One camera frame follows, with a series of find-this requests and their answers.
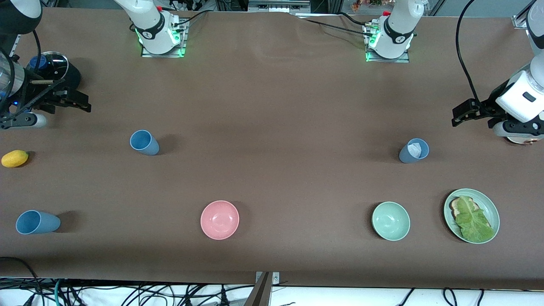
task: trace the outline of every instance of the pink bowl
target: pink bowl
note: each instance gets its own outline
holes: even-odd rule
[[[206,236],[215,240],[227,239],[238,228],[240,215],[232,203],[227,201],[211,202],[200,216],[200,226]]]

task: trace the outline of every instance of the lemon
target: lemon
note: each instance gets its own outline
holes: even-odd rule
[[[2,165],[6,168],[14,168],[24,164],[28,159],[28,153],[23,150],[15,150],[2,156]]]

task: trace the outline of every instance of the light green bowl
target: light green bowl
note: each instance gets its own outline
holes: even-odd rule
[[[382,238],[398,241],[410,230],[410,216],[395,202],[383,202],[372,213],[372,227]]]
[[[491,228],[495,232],[493,237],[491,237],[489,240],[484,242],[472,242],[463,238],[463,235],[461,234],[461,229],[459,228],[457,223],[455,223],[452,209],[449,207],[449,205],[455,198],[458,198],[462,195],[474,199],[474,202],[478,204],[478,206],[480,206],[480,208],[484,211],[484,216],[487,218],[487,221],[489,221],[489,225],[491,225]],[[446,219],[446,224],[448,225],[449,229],[452,230],[455,236],[468,243],[482,244],[490,242],[493,238],[495,238],[495,236],[497,236],[497,233],[499,232],[500,219],[499,212],[497,211],[495,204],[493,204],[493,202],[485,194],[474,189],[463,188],[457,189],[456,191],[452,192],[444,203],[444,219]]]

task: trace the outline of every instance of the blue cup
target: blue cup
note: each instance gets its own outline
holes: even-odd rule
[[[419,157],[413,157],[410,154],[410,152],[408,152],[408,146],[413,143],[418,143],[421,146],[421,154],[419,155]],[[426,158],[428,154],[429,154],[429,145],[423,139],[414,138],[410,140],[404,146],[404,148],[400,151],[399,159],[401,162],[405,164],[411,164]]]
[[[155,155],[159,153],[159,144],[153,135],[146,130],[135,131],[134,134],[132,134],[131,147],[145,155]]]
[[[59,226],[59,217],[37,210],[25,211],[15,223],[15,229],[21,235],[44,234],[57,230]]]

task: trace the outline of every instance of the bowl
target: bowl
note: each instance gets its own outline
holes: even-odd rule
[[[472,242],[463,238],[463,235],[461,234],[461,229],[455,222],[452,209],[449,206],[455,198],[458,198],[462,195],[474,199],[474,202],[478,204],[478,206],[480,206],[480,208],[484,211],[484,216],[487,218],[489,225],[491,225],[491,228],[494,231],[493,237],[484,242]],[[448,225],[449,229],[452,230],[455,236],[459,237],[459,239],[465,242],[474,244],[490,242],[491,240],[493,240],[493,238],[495,238],[495,236],[497,236],[500,227],[499,212],[497,211],[495,204],[485,194],[469,188],[457,189],[449,194],[448,198],[446,198],[446,202],[444,203],[444,219],[446,220],[446,224]]]
[[[227,239],[238,228],[240,215],[232,203],[227,201],[211,202],[202,211],[200,227],[206,236],[214,240]]]
[[[382,238],[399,241],[410,230],[410,216],[395,202],[383,202],[372,213],[372,227]]]

